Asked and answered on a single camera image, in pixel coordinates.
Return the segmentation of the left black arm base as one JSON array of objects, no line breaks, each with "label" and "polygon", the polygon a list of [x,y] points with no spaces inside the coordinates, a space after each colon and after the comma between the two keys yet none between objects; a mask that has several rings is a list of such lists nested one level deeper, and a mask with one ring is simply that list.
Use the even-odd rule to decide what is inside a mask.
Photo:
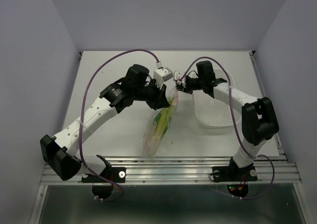
[{"label": "left black arm base", "polygon": [[123,196],[122,184],[126,181],[125,167],[114,167],[101,155],[88,157],[86,162],[88,167],[82,167],[81,181],[93,185],[94,199],[110,202]]}]

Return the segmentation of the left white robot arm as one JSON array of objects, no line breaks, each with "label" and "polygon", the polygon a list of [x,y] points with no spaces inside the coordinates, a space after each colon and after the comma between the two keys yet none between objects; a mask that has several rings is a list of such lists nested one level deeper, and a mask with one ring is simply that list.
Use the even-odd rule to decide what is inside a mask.
[{"label": "left white robot arm", "polygon": [[63,180],[69,180],[83,168],[98,181],[110,177],[110,163],[102,156],[77,158],[83,152],[83,143],[105,122],[113,118],[134,101],[144,101],[154,110],[169,107],[165,82],[173,77],[169,68],[160,67],[152,77],[149,70],[135,64],[124,77],[108,85],[100,92],[85,112],[53,137],[45,135],[40,140],[44,161]]}]

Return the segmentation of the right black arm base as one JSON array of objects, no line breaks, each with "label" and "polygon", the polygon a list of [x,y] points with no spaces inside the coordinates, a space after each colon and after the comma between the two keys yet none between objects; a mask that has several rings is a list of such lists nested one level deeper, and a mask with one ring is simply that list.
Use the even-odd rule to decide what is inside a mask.
[{"label": "right black arm base", "polygon": [[215,166],[209,174],[209,179],[213,182],[228,182],[227,190],[230,195],[238,198],[246,198],[249,192],[248,182],[258,180],[254,164],[239,168],[233,158],[230,158],[228,166]]}]

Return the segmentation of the clear zip top bag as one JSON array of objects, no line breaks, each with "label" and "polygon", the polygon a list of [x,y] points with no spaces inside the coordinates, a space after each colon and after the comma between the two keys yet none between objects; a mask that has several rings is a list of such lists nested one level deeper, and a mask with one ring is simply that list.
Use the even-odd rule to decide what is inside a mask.
[{"label": "clear zip top bag", "polygon": [[178,107],[178,91],[173,87],[168,95],[168,108],[154,111],[148,122],[143,135],[142,156],[153,159],[164,139],[167,131],[171,127],[171,121]]}]

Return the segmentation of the green fake celery stalks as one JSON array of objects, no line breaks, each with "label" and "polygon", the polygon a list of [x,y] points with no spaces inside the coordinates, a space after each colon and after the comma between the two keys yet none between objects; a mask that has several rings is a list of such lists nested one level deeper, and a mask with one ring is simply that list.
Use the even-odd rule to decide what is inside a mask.
[{"label": "green fake celery stalks", "polygon": [[170,128],[173,115],[176,113],[178,106],[178,97],[172,97],[169,100],[170,106],[168,108],[161,109],[154,113],[154,118],[151,120],[151,136],[160,141],[167,130]]}]

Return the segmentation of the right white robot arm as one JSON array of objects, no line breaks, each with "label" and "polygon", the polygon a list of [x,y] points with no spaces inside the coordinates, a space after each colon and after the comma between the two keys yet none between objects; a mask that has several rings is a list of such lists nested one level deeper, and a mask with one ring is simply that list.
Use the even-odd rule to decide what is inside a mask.
[{"label": "right white robot arm", "polygon": [[232,119],[240,147],[232,157],[234,164],[228,167],[229,176],[240,179],[246,173],[245,167],[259,157],[262,146],[279,131],[279,124],[272,101],[268,97],[257,98],[234,88],[223,66],[220,69],[226,77],[217,78],[213,63],[220,64],[207,56],[193,61],[192,65],[197,68],[196,76],[191,77],[190,71],[186,70],[176,80],[177,89],[187,94],[202,90],[210,97],[229,105],[232,116],[234,111],[240,113],[241,131],[238,131],[235,118]]}]

